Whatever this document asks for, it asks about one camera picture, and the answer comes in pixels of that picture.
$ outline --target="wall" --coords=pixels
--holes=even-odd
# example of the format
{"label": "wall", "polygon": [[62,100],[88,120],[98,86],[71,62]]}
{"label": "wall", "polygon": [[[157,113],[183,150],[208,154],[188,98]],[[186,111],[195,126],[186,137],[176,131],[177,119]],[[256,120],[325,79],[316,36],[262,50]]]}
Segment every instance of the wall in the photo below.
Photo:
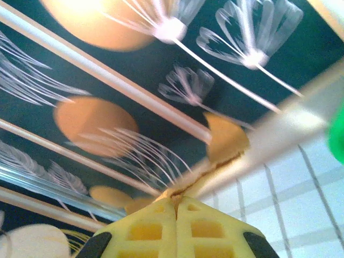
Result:
{"label": "wall", "polygon": [[343,186],[322,134],[202,201],[260,229],[280,258],[344,258]]}

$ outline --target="ceiling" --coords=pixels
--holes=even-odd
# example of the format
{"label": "ceiling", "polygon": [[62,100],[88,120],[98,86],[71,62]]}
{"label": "ceiling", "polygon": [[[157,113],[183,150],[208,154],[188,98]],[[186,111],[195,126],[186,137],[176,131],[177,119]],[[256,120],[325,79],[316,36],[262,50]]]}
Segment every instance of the ceiling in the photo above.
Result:
{"label": "ceiling", "polygon": [[[166,75],[174,69],[174,65],[189,67],[194,71],[198,69],[208,71],[177,45],[169,45],[154,40],[147,46],[134,51],[107,50],[90,45],[75,37],[51,16],[39,0],[30,2],[5,0],[4,2],[102,64],[125,76],[131,82],[146,89],[164,103],[167,102],[177,108],[186,114],[189,117],[188,119],[193,119],[200,125],[207,126],[206,119],[203,116],[204,110],[200,107],[168,100],[158,91],[160,83],[167,84]],[[206,0],[197,16],[188,26],[186,36],[182,42],[231,79],[277,105],[291,95],[289,90],[286,90],[259,70],[249,70],[244,66],[217,59],[205,53],[196,44],[201,27],[206,27],[224,37],[215,19],[215,13],[226,2]],[[265,68],[296,89],[300,89],[304,84],[344,56],[344,44],[306,0],[292,0],[292,2],[303,11],[304,17],[294,33],[271,57]],[[40,67],[38,68],[39,71],[60,83],[79,89],[79,91],[74,89],[71,93],[59,91],[60,95],[69,98],[78,95],[85,96],[87,92],[92,97],[120,106],[136,121],[139,133],[166,146],[180,156],[190,167],[206,155],[206,143],[204,141],[197,139],[174,123],[110,87],[81,67],[73,65],[68,59],[64,59],[46,49],[42,46],[44,44],[39,45],[4,23],[0,23],[0,31],[31,58],[51,68]],[[269,111],[214,73],[208,72],[214,77],[214,85],[205,97],[204,105],[224,115],[250,124]],[[67,142],[70,139],[62,133],[61,128],[56,125],[54,120],[55,106],[59,106],[59,102],[54,98],[45,97],[55,106],[46,103],[36,105],[4,90],[0,91],[0,94],[1,119],[137,180],[135,176],[121,170],[118,166],[105,162],[99,155],[68,145]],[[94,114],[94,116],[97,119],[102,119],[101,112]],[[115,121],[116,117],[106,117],[106,119]],[[132,197],[144,195],[141,190],[135,187],[115,180],[80,162],[6,130],[0,130],[0,140],[27,153],[46,169],[50,166],[51,161],[58,163],[65,170],[80,177],[87,188],[93,185],[108,185],[122,190]],[[166,177],[162,178],[165,182],[168,182]]]}

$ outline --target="green object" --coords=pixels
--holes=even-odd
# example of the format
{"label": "green object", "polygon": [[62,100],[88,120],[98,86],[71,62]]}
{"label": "green object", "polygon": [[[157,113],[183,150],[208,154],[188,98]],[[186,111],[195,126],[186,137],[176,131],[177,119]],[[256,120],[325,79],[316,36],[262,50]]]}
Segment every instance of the green object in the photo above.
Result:
{"label": "green object", "polygon": [[329,130],[329,149],[344,164],[344,103]]}

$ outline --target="black corner piece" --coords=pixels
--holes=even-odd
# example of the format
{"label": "black corner piece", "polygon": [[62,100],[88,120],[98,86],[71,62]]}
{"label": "black corner piece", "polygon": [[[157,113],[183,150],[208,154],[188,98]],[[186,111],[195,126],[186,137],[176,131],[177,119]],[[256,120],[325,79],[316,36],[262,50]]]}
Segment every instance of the black corner piece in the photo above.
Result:
{"label": "black corner piece", "polygon": [[265,238],[252,232],[243,234],[256,258],[279,258]]}
{"label": "black corner piece", "polygon": [[75,258],[101,258],[111,238],[112,235],[109,232],[93,236],[87,241]]}

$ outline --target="white grid wall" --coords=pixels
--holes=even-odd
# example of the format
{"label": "white grid wall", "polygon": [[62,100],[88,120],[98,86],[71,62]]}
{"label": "white grid wall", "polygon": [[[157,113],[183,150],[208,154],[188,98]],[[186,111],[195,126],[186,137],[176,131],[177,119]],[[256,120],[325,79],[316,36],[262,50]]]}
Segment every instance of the white grid wall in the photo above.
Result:
{"label": "white grid wall", "polygon": [[344,166],[326,135],[201,201],[257,227],[280,258],[344,258]]}

